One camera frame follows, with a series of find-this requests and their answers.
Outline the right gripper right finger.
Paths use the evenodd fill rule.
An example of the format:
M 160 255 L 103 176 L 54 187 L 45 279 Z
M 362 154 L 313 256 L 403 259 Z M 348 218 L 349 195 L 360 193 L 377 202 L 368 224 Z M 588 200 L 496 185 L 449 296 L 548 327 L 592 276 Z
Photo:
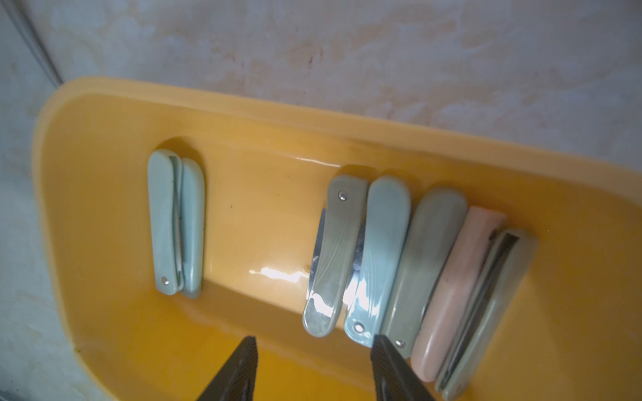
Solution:
M 370 360 L 378 401 L 436 400 L 385 335 L 374 336 Z

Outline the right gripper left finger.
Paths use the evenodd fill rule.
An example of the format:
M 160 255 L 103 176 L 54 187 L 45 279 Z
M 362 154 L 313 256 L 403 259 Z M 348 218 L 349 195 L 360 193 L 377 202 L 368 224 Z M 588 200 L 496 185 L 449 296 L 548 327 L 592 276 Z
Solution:
M 197 401 L 252 401 L 258 366 L 257 342 L 245 337 Z

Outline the grey green folding knife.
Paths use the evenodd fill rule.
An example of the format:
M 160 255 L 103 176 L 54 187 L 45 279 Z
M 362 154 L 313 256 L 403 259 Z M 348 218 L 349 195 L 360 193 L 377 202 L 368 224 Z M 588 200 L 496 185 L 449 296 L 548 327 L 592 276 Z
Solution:
M 352 277 L 354 254 L 364 221 L 369 182 L 353 175 L 331 180 L 324 208 L 323 235 L 303 311 L 308 334 L 322 338 L 335 328 Z

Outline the mint folding knife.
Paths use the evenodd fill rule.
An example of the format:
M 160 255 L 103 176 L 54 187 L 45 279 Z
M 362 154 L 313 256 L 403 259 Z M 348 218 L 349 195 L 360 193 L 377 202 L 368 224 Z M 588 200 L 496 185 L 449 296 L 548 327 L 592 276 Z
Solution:
M 154 151 L 148 160 L 147 185 L 155 285 L 171 296 L 184 285 L 179 224 L 181 158 L 170 150 Z

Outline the yellow plastic storage box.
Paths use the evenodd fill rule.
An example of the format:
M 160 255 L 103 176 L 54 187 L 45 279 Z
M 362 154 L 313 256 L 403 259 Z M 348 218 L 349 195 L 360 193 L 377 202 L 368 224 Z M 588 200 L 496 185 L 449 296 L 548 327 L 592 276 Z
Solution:
M 202 294 L 155 287 L 147 162 L 207 179 Z M 641 175 L 417 125 L 139 81 L 82 78 L 42 109 L 33 183 L 66 335 L 111 397 L 194 400 L 247 335 L 257 400 L 374 399 L 367 348 L 304 330 L 329 182 L 395 175 L 503 212 L 538 252 L 466 400 L 641 397 Z

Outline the sage folding knife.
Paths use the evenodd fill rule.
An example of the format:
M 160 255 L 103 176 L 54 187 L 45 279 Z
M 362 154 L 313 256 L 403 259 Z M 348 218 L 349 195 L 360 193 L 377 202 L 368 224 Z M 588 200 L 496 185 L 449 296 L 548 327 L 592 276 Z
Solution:
M 411 357 L 427 306 L 468 211 L 459 190 L 437 187 L 411 219 L 380 333 L 403 359 Z

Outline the teal folding knife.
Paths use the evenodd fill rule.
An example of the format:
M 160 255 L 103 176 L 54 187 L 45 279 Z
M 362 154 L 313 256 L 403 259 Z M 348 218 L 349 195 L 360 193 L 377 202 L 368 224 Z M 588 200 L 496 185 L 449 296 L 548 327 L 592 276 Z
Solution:
M 346 335 L 368 348 L 382 328 L 410 216 L 411 194 L 403 180 L 384 175 L 371 184 L 361 264 L 344 320 Z

